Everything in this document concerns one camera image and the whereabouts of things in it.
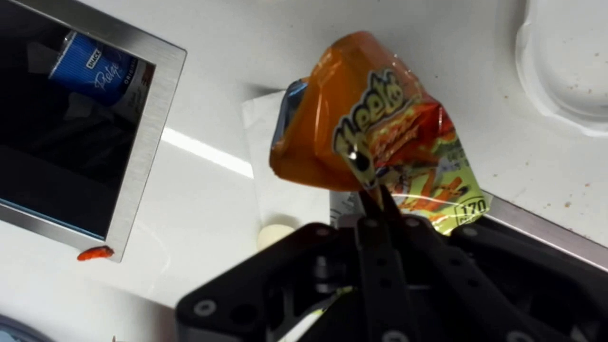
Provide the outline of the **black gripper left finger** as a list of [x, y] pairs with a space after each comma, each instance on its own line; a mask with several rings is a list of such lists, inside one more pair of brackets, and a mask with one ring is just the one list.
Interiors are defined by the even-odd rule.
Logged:
[[356, 226], [360, 291], [369, 342], [421, 342], [402, 255], [392, 226], [379, 207], [379, 196], [360, 194], [366, 215]]

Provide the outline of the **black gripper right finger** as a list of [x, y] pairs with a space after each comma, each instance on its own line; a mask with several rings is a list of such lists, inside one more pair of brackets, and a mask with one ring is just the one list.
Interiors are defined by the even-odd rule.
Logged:
[[390, 192], [381, 188], [385, 211], [402, 240], [430, 276], [436, 297], [449, 304], [455, 337], [466, 331], [480, 342], [542, 342], [546, 333], [525, 318], [481, 268], [459, 247], [449, 245], [423, 217], [404, 217]]

